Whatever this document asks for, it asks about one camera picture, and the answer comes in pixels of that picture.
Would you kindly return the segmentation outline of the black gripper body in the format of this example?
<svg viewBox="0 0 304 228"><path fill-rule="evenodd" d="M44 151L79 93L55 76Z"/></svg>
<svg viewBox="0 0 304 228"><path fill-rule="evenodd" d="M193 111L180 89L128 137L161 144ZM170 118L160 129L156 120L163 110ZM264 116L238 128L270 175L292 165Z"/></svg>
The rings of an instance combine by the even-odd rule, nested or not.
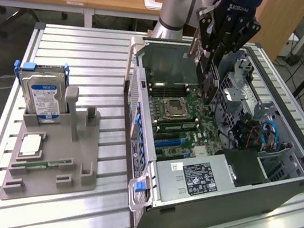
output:
<svg viewBox="0 0 304 228"><path fill-rule="evenodd" d="M214 17L222 18L234 13L235 18L244 16L246 19L253 20L255 11L262 4L263 0L216 0L214 8Z"/></svg>

